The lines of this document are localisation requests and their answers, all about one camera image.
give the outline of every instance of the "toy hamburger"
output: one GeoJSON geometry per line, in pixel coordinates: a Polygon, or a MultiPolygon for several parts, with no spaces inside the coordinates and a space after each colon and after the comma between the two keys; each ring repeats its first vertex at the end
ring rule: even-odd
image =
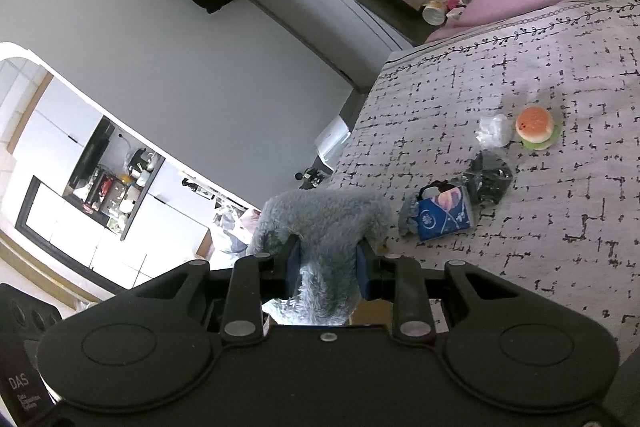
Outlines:
{"type": "Polygon", "coordinates": [[[532,105],[524,109],[516,120],[516,132],[527,149],[542,151],[560,136],[560,128],[544,107],[532,105]]]}

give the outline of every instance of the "gray wall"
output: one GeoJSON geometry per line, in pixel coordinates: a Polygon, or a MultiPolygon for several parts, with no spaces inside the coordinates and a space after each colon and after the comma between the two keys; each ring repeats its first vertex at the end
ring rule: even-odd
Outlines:
{"type": "Polygon", "coordinates": [[[249,203],[295,186],[350,86],[247,0],[0,0],[0,42],[249,203]]]}

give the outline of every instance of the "pink cloth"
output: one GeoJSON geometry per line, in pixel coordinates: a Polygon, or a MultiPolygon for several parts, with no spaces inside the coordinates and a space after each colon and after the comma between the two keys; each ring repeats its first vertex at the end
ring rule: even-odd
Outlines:
{"type": "Polygon", "coordinates": [[[451,38],[458,33],[540,10],[564,0],[472,0],[457,20],[447,19],[427,42],[451,38]]]}

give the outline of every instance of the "leaf vine border pattern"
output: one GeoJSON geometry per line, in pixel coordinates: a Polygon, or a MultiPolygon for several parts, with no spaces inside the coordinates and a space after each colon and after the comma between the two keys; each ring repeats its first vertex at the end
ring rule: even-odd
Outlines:
{"type": "MultiPolygon", "coordinates": [[[[577,5],[577,6],[569,6],[567,8],[564,9],[559,9],[556,10],[555,12],[551,12],[548,14],[544,14],[543,16],[540,17],[536,17],[533,19],[526,19],[523,21],[520,21],[519,24],[526,24],[529,22],[533,22],[535,20],[541,20],[544,18],[549,18],[550,16],[553,15],[558,15],[559,13],[562,13],[563,11],[566,11],[567,9],[576,9],[576,8],[580,8],[580,7],[586,7],[590,4],[590,2],[586,2],[583,3],[581,5],[577,5]]],[[[383,73],[380,75],[380,80],[388,80],[390,78],[395,78],[398,73],[402,73],[403,71],[409,71],[412,68],[415,67],[419,67],[422,66],[424,64],[427,64],[428,62],[437,62],[438,60],[442,60],[443,58],[446,58],[448,55],[452,54],[452,53],[468,53],[471,50],[477,50],[478,48],[480,48],[481,46],[485,46],[485,45],[501,45],[501,44],[506,44],[509,41],[517,41],[520,39],[521,36],[524,35],[528,35],[528,36],[539,36],[539,35],[544,35],[546,34],[547,31],[553,30],[554,28],[556,28],[557,26],[575,26],[578,24],[578,22],[580,22],[581,20],[585,20],[585,21],[589,21],[594,15],[598,15],[601,13],[624,13],[627,11],[633,11],[636,7],[640,7],[640,0],[631,0],[629,2],[627,2],[626,4],[622,5],[622,6],[612,6],[611,4],[605,4],[603,6],[591,6],[591,10],[586,10],[582,15],[579,15],[575,18],[571,18],[571,17],[556,17],[555,20],[549,22],[547,24],[547,26],[544,26],[542,28],[536,28],[535,26],[531,26],[530,28],[521,26],[520,28],[518,28],[516,31],[513,32],[512,35],[506,35],[504,37],[498,37],[498,36],[493,36],[492,38],[484,38],[479,42],[474,42],[473,44],[470,45],[466,45],[466,46],[450,46],[449,48],[447,48],[446,50],[444,50],[442,53],[438,54],[438,55],[430,55],[430,56],[426,56],[421,58],[420,60],[418,60],[417,62],[410,62],[409,64],[403,65],[403,66],[398,66],[397,68],[389,71],[388,73],[383,73]]],[[[503,25],[503,26],[498,26],[496,28],[494,28],[494,30],[500,30],[500,29],[504,29],[507,28],[508,26],[510,26],[510,24],[507,25],[503,25]]]]}

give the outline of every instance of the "table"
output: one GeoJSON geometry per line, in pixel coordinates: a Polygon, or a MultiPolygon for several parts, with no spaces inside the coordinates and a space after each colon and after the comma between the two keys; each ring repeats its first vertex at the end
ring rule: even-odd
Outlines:
{"type": "Polygon", "coordinates": [[[392,55],[329,188],[404,194],[475,156],[481,116],[529,103],[558,143],[503,152],[516,172],[478,227],[421,243],[390,232],[423,267],[464,259],[598,320],[622,358],[640,344],[640,0],[567,1],[442,44],[392,55]]]}

